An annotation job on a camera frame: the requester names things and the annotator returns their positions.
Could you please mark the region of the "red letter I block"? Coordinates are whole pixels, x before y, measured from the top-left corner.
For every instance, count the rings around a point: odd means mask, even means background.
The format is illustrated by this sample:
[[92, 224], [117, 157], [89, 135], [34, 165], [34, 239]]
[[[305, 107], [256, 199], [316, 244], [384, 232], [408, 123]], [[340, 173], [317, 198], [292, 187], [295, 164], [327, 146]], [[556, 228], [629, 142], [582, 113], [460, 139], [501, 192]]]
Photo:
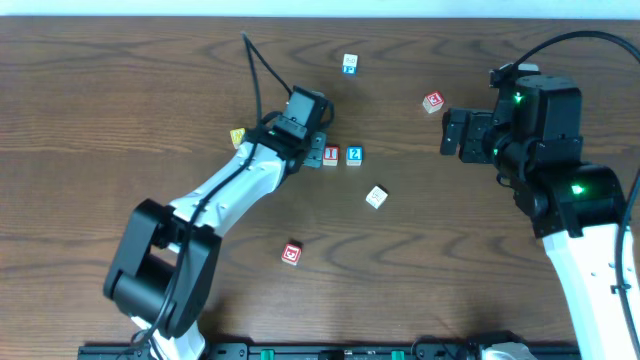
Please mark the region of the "red letter I block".
[[324, 166], [337, 166], [339, 162], [340, 148], [338, 146], [326, 146], [323, 151], [322, 163]]

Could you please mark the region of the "red block turning blue 2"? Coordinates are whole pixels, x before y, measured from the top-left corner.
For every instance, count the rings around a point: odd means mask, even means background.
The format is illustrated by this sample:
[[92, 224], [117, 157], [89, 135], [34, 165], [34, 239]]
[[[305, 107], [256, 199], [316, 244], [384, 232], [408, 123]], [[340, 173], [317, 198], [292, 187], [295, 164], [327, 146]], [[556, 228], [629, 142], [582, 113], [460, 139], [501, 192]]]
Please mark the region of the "red block turning blue 2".
[[363, 162], [364, 151], [361, 146], [349, 146], [346, 150], [346, 165], [361, 166]]

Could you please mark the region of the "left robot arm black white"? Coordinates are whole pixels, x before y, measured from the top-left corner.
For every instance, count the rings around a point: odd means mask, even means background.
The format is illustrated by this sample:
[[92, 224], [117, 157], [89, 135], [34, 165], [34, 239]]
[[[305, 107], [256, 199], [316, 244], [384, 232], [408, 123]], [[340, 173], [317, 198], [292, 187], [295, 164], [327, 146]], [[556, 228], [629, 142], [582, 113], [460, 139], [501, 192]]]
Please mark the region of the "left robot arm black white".
[[271, 112], [248, 130], [231, 160], [191, 193], [141, 202], [129, 217], [103, 292], [140, 328], [128, 349], [157, 359], [198, 359], [197, 320], [222, 239], [262, 197], [299, 171], [326, 139], [329, 121]]

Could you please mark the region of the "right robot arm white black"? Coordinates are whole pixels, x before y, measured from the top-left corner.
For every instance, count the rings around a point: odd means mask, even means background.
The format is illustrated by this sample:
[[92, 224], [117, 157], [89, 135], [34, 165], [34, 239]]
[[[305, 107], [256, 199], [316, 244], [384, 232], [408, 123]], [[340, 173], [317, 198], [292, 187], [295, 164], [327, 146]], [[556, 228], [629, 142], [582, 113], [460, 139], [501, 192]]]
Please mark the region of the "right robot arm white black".
[[542, 240], [584, 359], [639, 356], [631, 201], [614, 171], [582, 159], [582, 94], [534, 73], [499, 88], [494, 110], [451, 108], [440, 152], [491, 164]]

